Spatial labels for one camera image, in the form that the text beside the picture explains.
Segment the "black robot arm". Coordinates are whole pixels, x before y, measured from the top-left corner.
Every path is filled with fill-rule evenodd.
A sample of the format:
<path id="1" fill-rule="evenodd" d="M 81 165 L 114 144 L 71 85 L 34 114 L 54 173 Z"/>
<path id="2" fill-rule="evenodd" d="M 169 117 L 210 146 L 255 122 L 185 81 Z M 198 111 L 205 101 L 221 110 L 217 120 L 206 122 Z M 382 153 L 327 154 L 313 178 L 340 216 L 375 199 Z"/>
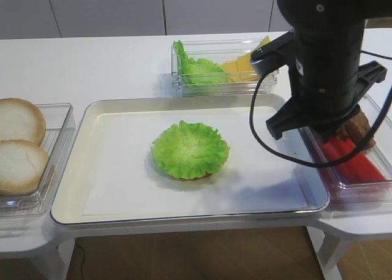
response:
<path id="1" fill-rule="evenodd" d="M 360 70 L 365 21 L 389 17 L 391 0 L 277 0 L 292 41 L 275 48 L 288 66 L 291 97 L 266 125 L 274 138 L 311 126 L 327 134 L 372 86 Z"/>

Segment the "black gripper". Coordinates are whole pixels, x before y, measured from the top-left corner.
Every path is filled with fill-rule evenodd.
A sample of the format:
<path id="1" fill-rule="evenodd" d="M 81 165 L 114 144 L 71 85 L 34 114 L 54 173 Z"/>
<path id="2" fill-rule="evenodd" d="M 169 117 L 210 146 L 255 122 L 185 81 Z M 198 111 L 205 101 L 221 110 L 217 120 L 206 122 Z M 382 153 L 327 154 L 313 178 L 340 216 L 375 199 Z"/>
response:
<path id="1" fill-rule="evenodd" d="M 377 61 L 359 66 L 363 32 L 310 36 L 292 31 L 289 64 L 291 98 L 268 120 L 275 140 L 284 132 L 311 127 L 330 135 L 356 112 L 373 84 L 386 78 Z"/>

